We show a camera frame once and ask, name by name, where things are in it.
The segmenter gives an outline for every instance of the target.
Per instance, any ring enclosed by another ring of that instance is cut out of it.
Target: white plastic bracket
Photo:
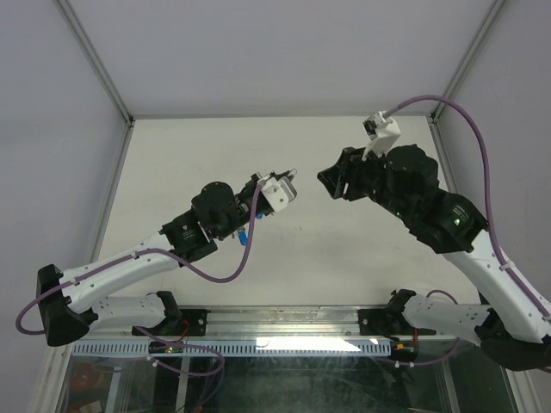
[[[363,152],[363,161],[368,158],[370,151],[374,152],[378,157],[390,151],[390,148],[393,147],[402,134],[398,122],[394,118],[385,118],[382,112],[372,114],[366,121],[374,122],[375,133],[369,135],[371,142],[369,142]]]
[[[261,192],[274,210],[274,213],[285,209],[296,198],[293,184],[286,176],[279,180],[274,177],[265,176],[260,179],[260,182],[264,182]]]

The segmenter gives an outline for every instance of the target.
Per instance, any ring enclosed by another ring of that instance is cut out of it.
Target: glass panel
[[[440,357],[453,344],[419,342],[418,360]],[[192,372],[207,372],[218,363],[204,356],[161,357]],[[57,410],[199,411],[514,413],[515,408],[501,368],[463,343],[444,364],[399,369],[383,359],[355,356],[226,357],[223,372],[210,379],[180,376],[144,359],[73,356]]]

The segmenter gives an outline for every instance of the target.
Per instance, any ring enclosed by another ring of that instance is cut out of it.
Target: orange wire
[[[186,330],[183,331],[182,335],[180,336],[180,338],[178,338],[178,341],[181,341],[183,340],[183,338],[186,336],[186,334],[188,334],[188,331],[189,331],[189,323],[187,320],[183,320],[182,321],[183,324],[186,324],[187,327],[186,327]]]

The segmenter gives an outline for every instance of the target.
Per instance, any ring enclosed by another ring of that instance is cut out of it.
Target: black mounting bracket
[[[155,327],[145,329],[154,336],[181,336],[188,328],[186,337],[204,337],[207,334],[208,313],[206,309],[198,308],[180,308],[182,317],[180,323],[170,330],[159,330]],[[132,328],[133,336],[143,336],[142,333]]]

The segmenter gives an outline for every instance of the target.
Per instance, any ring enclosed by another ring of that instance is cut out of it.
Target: cable
[[[474,132],[474,136],[476,137],[476,140],[479,143],[480,154],[482,155],[482,167],[484,170],[484,202],[486,207],[486,218],[488,219],[488,224],[489,224],[490,241],[492,243],[493,252],[498,258],[499,263],[502,266],[506,265],[509,261],[505,259],[503,255],[503,251],[499,246],[498,235],[496,233],[495,224],[493,221],[492,199],[490,196],[490,163],[488,161],[488,152],[486,150],[486,144],[484,143],[482,134],[480,133],[480,129],[477,127],[473,118],[458,103],[455,103],[454,101],[446,97],[437,96],[437,95],[421,95],[421,96],[413,97],[412,99],[403,101],[395,108],[387,110],[384,116],[388,118],[389,116],[392,116],[399,110],[415,102],[421,102],[421,101],[437,101],[437,102],[444,103],[445,105],[455,109],[463,117],[463,119],[465,119],[467,123],[471,126],[471,129]],[[505,272],[511,277],[511,279],[515,282],[515,284],[517,284],[517,286],[523,291],[523,293],[526,295],[526,297],[528,297],[528,299],[532,302],[532,304],[534,304],[537,307],[539,312],[544,317],[549,317],[549,311],[545,308],[543,303],[530,291],[530,289],[526,286],[526,284],[524,284],[524,282],[520,279],[520,277],[517,275],[515,270],[513,268],[506,268]]]
[[[106,269],[114,267],[115,265],[121,264],[121,263],[129,261],[129,260],[133,260],[138,256],[146,256],[146,255],[149,255],[149,254],[162,254],[164,256],[168,256],[168,257],[172,258],[173,260],[181,263],[184,267],[189,268],[191,271],[193,271],[194,273],[199,275],[201,278],[204,278],[205,280],[215,282],[215,283],[218,283],[218,284],[223,284],[223,283],[227,283],[227,282],[235,280],[236,278],[239,277],[239,275],[245,269],[245,265],[246,265],[247,261],[249,260],[249,254],[251,253],[252,237],[253,237],[254,230],[255,230],[255,219],[256,219],[256,216],[257,216],[257,202],[258,202],[258,196],[260,195],[260,189],[261,189],[261,186],[260,186],[260,184],[258,184],[257,187],[255,188],[254,195],[252,195],[251,217],[250,217],[250,222],[249,222],[249,231],[248,231],[248,234],[247,234],[247,238],[248,238],[249,241],[247,242],[247,245],[245,246],[245,251],[243,252],[243,257],[241,258],[241,262],[239,263],[238,269],[236,269],[235,272],[232,275],[230,275],[226,278],[216,278],[216,277],[213,277],[211,275],[208,275],[208,274],[202,272],[200,269],[198,269],[197,267],[192,265],[190,262],[187,262],[186,260],[180,258],[179,256],[175,256],[174,254],[172,254],[169,251],[161,250],[160,248],[149,248],[149,249],[146,249],[146,250],[137,251],[135,253],[135,255],[128,255],[128,256],[122,256],[120,258],[117,258],[116,260],[113,260],[112,262],[108,262],[106,264],[101,265],[98,268],[92,269],[88,273],[85,273],[85,274],[82,274],[82,275],[79,275],[79,276],[75,277],[74,280],[66,281],[62,284],[59,284],[58,286],[55,286],[54,288],[49,289],[45,293],[40,294],[38,297],[33,299],[30,303],[25,305],[23,307],[23,309],[21,310],[21,312],[19,314],[17,314],[17,317],[15,318],[15,327],[17,328],[17,330],[20,333],[25,334],[27,336],[40,336],[42,334],[45,334],[46,332],[44,330],[28,330],[28,329],[26,329],[22,326],[23,317],[25,317],[25,314],[27,314],[31,308],[33,308],[35,305],[40,303],[43,299],[48,298],[49,296],[56,293],[57,291],[63,290],[64,288],[67,288],[68,286],[72,285],[73,283],[77,283],[77,282],[87,280],[93,275],[99,274],[102,271],[105,271]]]
[[[149,359],[154,360],[154,363],[153,363],[154,365],[155,365],[155,363],[157,363],[158,365],[166,368],[167,370],[170,370],[170,371],[172,371],[174,373],[178,373],[178,374],[185,374],[186,376],[189,376],[189,377],[214,376],[217,372],[219,372],[222,368],[224,368],[224,362],[225,362],[224,356],[221,353],[219,353],[218,351],[214,350],[213,348],[206,347],[206,346],[197,346],[195,344],[184,344],[183,342],[168,342],[166,340],[163,340],[162,338],[154,336],[153,334],[151,334],[149,331],[147,331],[143,327],[135,327],[135,329],[137,331],[139,331],[141,334],[143,334],[144,336],[147,336],[147,337],[151,338],[155,342],[160,342],[162,344],[165,344],[165,345],[171,346],[171,347],[178,347],[178,348],[181,348],[183,350],[189,348],[189,349],[193,349],[193,350],[207,351],[208,353],[214,354],[220,360],[220,364],[212,372],[207,372],[207,373],[185,372],[185,371],[180,370],[178,368],[175,368],[173,366],[169,366],[168,364],[163,363],[159,359],[155,359],[154,357],[150,356]]]
[[[448,297],[449,299],[451,299],[454,304],[457,305],[457,300],[454,298],[454,296],[452,296],[450,293],[447,293],[443,290],[432,290],[432,291],[429,291],[427,293],[427,298],[429,298],[431,295],[433,294],[436,294],[436,293],[439,293],[439,294],[444,294],[446,297]],[[389,360],[389,359],[379,359],[377,358],[376,360],[378,361],[384,361],[385,363],[393,363],[394,365],[396,363],[398,363],[399,366],[402,366],[402,367],[423,367],[423,366],[432,366],[433,364],[438,364],[444,360],[447,360],[453,353],[455,353],[455,351],[457,350],[457,348],[459,347],[459,344],[461,343],[461,340],[458,338],[457,340],[455,340],[454,342],[454,345],[452,346],[452,348],[449,350],[448,353],[446,353],[445,355],[443,355],[442,357],[438,357],[434,360],[430,360],[430,361],[420,361],[419,363],[409,363],[409,362],[406,362],[406,361],[394,361],[394,360]]]

